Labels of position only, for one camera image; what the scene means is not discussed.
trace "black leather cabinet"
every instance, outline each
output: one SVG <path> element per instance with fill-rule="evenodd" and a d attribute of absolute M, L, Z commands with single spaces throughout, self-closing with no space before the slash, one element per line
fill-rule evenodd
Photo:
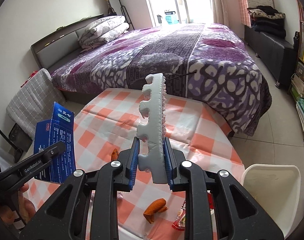
<path fill-rule="evenodd" d="M 288 87 L 294 73 L 297 54 L 286 40 L 270 33 L 256 32 L 244 26 L 245 42 L 256 52 L 280 84 Z"/>

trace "wall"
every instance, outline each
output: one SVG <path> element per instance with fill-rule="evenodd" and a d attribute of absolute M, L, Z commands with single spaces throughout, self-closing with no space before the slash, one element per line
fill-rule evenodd
<path fill-rule="evenodd" d="M 300 31 L 300 20 L 296 0 L 273 0 L 274 8 L 285 13 L 284 28 L 285 39 L 293 44 L 293 37 L 296 31 Z"/>
<path fill-rule="evenodd" d="M 228 5 L 229 27 L 239 38 L 244 38 L 244 25 L 241 23 L 241 14 L 238 0 L 226 0 Z"/>
<path fill-rule="evenodd" d="M 151 7 L 148 4 L 147 0 L 121 0 L 121 2 L 122 5 L 126 7 L 136 30 L 154 26 L 155 23 L 152 23 L 151 20 L 153 18 Z M 119 2 L 117 0 L 111 0 L 111 5 L 114 10 L 120 14 Z"/>
<path fill-rule="evenodd" d="M 107 13 L 104 0 L 5 0 L 0 7 L 0 128 L 8 135 L 14 122 L 6 106 L 38 69 L 30 46 L 60 26 Z M 9 145 L 0 136 L 0 146 Z"/>

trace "blue box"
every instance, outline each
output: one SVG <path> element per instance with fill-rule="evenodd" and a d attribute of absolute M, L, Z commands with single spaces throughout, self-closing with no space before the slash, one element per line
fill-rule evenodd
<path fill-rule="evenodd" d="M 66 151 L 54 158 L 48 168 L 35 176 L 36 179 L 63 183 L 76 170 L 73 127 L 74 113 L 57 102 L 54 103 L 52 119 L 36 124 L 34 154 L 58 141 L 66 145 Z"/>

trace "white plastic bin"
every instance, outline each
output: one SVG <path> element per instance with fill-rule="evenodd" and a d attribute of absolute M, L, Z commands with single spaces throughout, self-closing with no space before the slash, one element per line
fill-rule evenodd
<path fill-rule="evenodd" d="M 299 169 L 294 165 L 254 164 L 243 173 L 241 184 L 270 215 L 286 238 L 299 204 Z"/>

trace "bookshelf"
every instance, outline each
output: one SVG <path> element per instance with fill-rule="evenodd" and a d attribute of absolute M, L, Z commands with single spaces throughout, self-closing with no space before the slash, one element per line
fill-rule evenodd
<path fill-rule="evenodd" d="M 304 132 L 304 7 L 299 0 L 297 3 L 300 17 L 300 42 L 295 74 L 288 93 L 294 98 Z"/>

